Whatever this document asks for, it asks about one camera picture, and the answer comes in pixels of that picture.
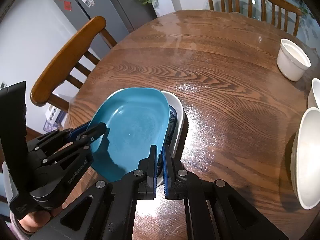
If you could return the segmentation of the person's left hand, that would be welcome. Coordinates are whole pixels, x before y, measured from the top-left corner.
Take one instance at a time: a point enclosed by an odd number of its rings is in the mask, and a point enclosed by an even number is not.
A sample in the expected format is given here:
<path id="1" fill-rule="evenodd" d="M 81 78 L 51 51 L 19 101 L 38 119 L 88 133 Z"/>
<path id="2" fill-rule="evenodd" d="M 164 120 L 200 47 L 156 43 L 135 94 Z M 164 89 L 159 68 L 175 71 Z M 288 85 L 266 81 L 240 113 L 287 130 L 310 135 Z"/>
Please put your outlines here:
<path id="1" fill-rule="evenodd" d="M 62 207 L 50 211 L 34 211 L 28 213 L 24 218 L 17 219 L 10 211 L 9 228 L 18 239 L 28 239 L 33 233 L 40 230 L 53 217 L 57 216 L 63 210 Z"/>

